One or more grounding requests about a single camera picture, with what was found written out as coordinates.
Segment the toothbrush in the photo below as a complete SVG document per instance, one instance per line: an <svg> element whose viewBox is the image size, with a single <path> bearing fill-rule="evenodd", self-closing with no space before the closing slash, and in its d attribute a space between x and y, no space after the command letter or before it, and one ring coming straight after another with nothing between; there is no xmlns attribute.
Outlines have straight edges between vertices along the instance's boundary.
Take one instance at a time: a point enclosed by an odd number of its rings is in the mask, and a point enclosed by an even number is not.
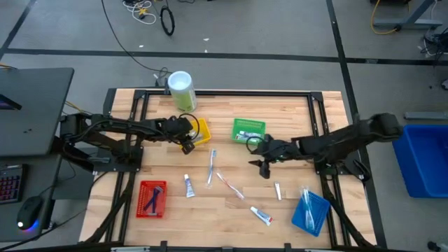
<svg viewBox="0 0 448 252"><path fill-rule="evenodd" d="M210 153L209 178L207 179L208 186L211 186L211 178L213 177L213 159L215 157L216 157L216 149L212 149Z"/></svg>
<svg viewBox="0 0 448 252"><path fill-rule="evenodd" d="M303 197L305 202L305 225L308 230L314 230L314 219L311 213L311 202L309 201L308 189L303 190Z"/></svg>

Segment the keyboard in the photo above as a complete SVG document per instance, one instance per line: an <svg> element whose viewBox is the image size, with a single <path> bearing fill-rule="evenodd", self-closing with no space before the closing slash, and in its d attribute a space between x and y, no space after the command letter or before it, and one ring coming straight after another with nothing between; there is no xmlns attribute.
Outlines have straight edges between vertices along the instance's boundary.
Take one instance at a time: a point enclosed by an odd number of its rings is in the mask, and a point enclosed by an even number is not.
<svg viewBox="0 0 448 252"><path fill-rule="evenodd" d="M21 200L23 164L0 166L0 204Z"/></svg>

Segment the red basket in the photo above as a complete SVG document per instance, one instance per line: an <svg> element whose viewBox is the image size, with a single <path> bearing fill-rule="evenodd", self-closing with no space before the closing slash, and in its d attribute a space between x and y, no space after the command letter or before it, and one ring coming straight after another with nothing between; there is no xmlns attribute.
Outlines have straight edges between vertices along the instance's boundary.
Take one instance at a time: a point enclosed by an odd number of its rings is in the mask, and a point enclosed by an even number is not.
<svg viewBox="0 0 448 252"><path fill-rule="evenodd" d="M153 205L150 205L146 211L144 207L153 198L153 191L156 186L160 186L163 192L157 195L155 203L155 212L157 215L149 216L153 211ZM140 182L139 201L137 202L137 218L162 218L165 212L165 203L167 202L167 182L166 181L142 181Z"/></svg>

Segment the green box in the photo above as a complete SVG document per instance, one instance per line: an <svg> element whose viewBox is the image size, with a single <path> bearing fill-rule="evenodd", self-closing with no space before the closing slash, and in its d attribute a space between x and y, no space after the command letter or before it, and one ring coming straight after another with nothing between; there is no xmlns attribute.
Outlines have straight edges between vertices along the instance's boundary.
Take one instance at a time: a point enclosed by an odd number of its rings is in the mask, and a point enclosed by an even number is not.
<svg viewBox="0 0 448 252"><path fill-rule="evenodd" d="M249 132L249 133L257 133L261 135L261 138L265 137L265 130L266 130L266 122L260 122L256 120L247 120L242 118L235 118L233 121L233 130L232 130L232 140L236 141L237 143L245 144L246 140L239 140L237 139L237 134L240 131ZM259 139L256 139L257 141L250 141L248 144L251 145L257 145L260 141Z"/></svg>

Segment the small white object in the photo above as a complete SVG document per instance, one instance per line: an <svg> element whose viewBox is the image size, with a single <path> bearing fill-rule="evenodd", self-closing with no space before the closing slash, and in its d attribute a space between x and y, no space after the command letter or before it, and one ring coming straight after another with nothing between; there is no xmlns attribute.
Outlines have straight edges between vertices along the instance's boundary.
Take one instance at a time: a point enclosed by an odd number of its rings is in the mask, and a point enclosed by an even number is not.
<svg viewBox="0 0 448 252"><path fill-rule="evenodd" d="M262 211L256 209L255 207L251 206L251 211L257 216L259 217L259 219L264 222L268 227L271 225L272 223L272 217L268 216L266 213L263 213Z"/></svg>
<svg viewBox="0 0 448 252"><path fill-rule="evenodd" d="M188 177L188 174L183 175L185 179L185 186L187 187L187 197L194 197L195 192L193 191L193 186L191 185L190 178Z"/></svg>
<svg viewBox="0 0 448 252"><path fill-rule="evenodd" d="M281 191L280 191L280 183L275 181L274 182L274 186L275 186L275 191L277 193L277 199L281 200Z"/></svg>

